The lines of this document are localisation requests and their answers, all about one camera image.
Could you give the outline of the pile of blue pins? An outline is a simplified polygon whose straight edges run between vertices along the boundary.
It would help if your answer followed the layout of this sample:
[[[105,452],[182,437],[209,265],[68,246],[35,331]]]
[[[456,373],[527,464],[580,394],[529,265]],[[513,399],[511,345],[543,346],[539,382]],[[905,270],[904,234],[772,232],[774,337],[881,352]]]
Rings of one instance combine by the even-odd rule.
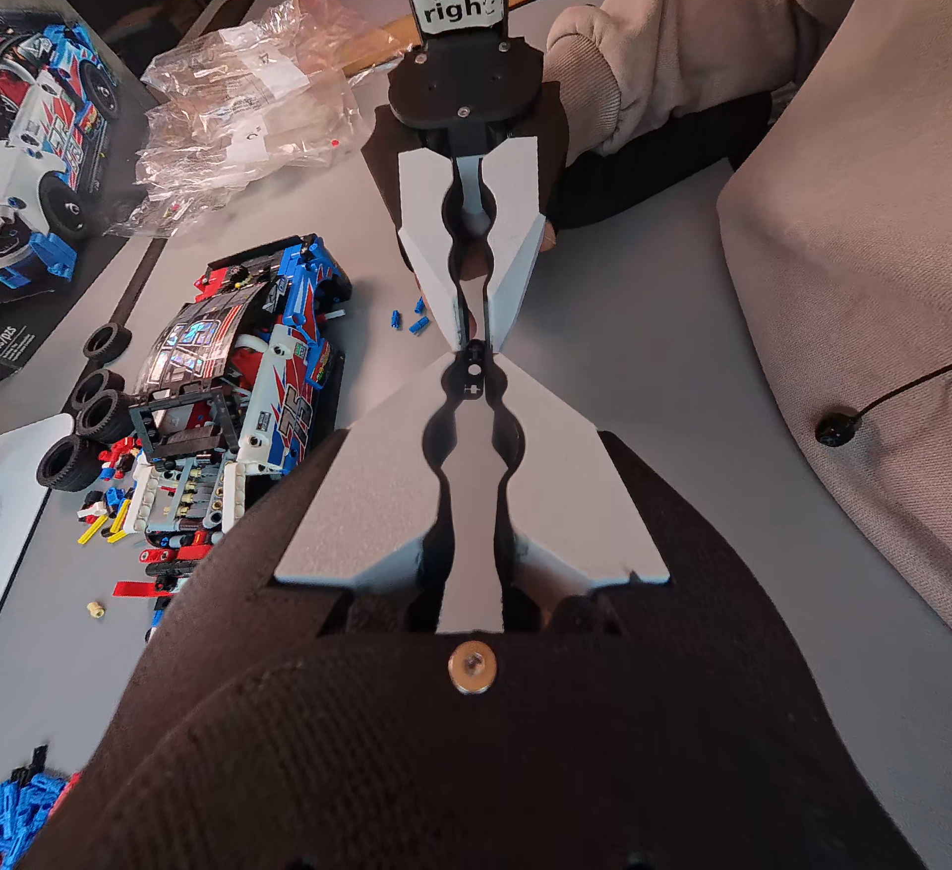
[[[14,868],[81,777],[47,769],[49,744],[35,747],[27,765],[1,784],[1,867]]]

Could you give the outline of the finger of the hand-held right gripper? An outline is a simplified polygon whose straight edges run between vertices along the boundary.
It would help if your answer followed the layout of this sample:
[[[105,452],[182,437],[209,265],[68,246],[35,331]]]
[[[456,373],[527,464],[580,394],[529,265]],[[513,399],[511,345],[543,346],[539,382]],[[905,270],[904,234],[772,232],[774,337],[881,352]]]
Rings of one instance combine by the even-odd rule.
[[[519,316],[541,248],[538,138],[503,141],[482,159],[482,182],[496,210],[486,235],[492,261],[484,288],[486,340],[500,350]]]
[[[453,164],[432,150],[411,150],[398,157],[401,224],[398,235],[426,300],[430,315],[450,349],[467,343],[467,316],[449,269],[453,236],[444,221]]]

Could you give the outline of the black thin frame piece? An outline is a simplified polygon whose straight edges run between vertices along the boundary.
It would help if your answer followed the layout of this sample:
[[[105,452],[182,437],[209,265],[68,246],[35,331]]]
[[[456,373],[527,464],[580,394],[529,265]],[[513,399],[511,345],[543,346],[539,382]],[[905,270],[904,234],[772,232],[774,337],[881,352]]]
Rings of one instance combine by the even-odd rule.
[[[484,340],[470,340],[460,352],[459,389],[463,400],[480,400],[484,394],[486,345]]]

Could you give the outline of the black rubber tyre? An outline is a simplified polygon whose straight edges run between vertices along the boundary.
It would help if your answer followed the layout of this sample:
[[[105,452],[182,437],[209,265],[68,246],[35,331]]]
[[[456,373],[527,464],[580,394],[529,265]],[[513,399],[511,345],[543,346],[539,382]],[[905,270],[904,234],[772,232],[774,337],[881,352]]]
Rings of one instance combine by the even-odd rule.
[[[35,479],[44,488],[79,492],[95,483],[101,473],[99,455],[107,450],[99,441],[69,434],[58,439],[40,459]]]
[[[125,377],[108,367],[91,371],[72,389],[67,403],[67,412],[78,416],[91,400],[108,390],[124,392]]]
[[[130,408],[134,400],[124,392],[105,389],[98,392],[76,416],[74,433],[103,444],[113,444],[135,431]]]
[[[116,362],[128,349],[132,332],[117,321],[108,321],[89,335],[83,345],[83,356],[92,364],[104,367]]]

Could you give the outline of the clear plastic bag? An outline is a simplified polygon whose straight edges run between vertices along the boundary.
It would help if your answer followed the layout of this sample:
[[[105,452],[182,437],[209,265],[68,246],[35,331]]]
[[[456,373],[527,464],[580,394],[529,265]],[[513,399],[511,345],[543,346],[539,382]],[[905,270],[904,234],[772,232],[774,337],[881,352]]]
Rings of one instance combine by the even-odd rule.
[[[355,83],[409,47],[338,0],[285,0],[155,57],[143,81],[165,100],[137,153],[144,194],[106,234],[169,240],[285,166],[356,152],[370,130]]]

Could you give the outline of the pile of small mixed parts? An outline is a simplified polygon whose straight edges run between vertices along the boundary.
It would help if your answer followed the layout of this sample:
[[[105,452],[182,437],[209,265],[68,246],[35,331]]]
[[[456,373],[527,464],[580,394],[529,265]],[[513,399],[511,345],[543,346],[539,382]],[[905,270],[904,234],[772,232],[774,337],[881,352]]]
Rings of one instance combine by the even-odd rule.
[[[99,453],[98,460],[99,476],[77,512],[85,526],[78,545],[89,544],[95,536],[108,543],[145,536],[155,484],[153,467],[139,439],[129,435],[115,441]]]

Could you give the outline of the grey desk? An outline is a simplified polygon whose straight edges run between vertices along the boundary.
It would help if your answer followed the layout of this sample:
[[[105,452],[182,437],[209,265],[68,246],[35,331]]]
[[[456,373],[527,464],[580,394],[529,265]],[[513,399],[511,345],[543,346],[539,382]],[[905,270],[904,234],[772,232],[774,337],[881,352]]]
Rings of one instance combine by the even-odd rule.
[[[751,348],[721,251],[719,162],[614,219],[560,235],[538,261],[505,353],[615,433],[720,532],[797,639],[849,752],[929,868],[950,868],[950,630],[827,495]],[[339,423],[446,352],[393,331],[411,277],[359,157],[281,170],[168,243],[128,319],[132,379],[207,261],[316,232],[350,274]],[[49,495],[2,605],[2,775],[49,744],[81,768],[145,646],[146,602],[109,604],[140,575],[135,543],[77,543],[80,499]],[[89,616],[100,602],[101,620]]]

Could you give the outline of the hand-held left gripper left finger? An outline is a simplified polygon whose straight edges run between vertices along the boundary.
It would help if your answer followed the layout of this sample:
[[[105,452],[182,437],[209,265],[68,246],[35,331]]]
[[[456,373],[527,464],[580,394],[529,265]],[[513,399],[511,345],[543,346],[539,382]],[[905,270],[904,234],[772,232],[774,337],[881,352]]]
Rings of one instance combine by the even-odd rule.
[[[273,578],[381,594],[441,587],[454,557],[442,463],[455,446],[445,354],[347,429]]]

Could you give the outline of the toy race car model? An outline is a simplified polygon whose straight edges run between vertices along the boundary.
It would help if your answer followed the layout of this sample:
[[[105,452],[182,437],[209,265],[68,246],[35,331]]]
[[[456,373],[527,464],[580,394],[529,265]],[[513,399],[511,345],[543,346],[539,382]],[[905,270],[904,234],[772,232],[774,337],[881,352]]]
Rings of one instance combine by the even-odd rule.
[[[334,414],[322,395],[344,355],[323,333],[352,285],[316,234],[210,262],[194,300],[154,341],[129,408],[140,452],[123,527],[140,534],[146,638],[198,564],[256,501],[292,472]]]

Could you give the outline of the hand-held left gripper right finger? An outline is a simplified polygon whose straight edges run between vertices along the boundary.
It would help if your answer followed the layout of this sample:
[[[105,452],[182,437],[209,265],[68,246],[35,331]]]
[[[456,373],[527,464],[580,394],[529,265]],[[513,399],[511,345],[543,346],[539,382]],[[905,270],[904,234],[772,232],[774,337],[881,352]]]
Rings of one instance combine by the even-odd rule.
[[[599,431],[503,355],[485,362],[491,442],[506,471],[494,556],[504,589],[588,594],[670,572]]]

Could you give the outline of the black product box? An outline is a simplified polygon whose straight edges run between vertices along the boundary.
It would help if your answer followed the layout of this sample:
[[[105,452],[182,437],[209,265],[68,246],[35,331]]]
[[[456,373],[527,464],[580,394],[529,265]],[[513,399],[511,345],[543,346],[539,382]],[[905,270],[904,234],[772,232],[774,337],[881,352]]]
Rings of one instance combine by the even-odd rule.
[[[86,23],[1,15],[1,377],[23,369],[124,243],[148,91]]]

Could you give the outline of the white monitor stand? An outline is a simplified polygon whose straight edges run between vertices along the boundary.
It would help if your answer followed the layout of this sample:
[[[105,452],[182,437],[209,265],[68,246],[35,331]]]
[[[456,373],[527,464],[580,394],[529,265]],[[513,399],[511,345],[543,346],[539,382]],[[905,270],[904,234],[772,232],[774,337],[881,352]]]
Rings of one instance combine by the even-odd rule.
[[[72,431],[72,417],[61,413],[1,435],[2,598],[49,492],[36,481],[37,466],[47,450]]]

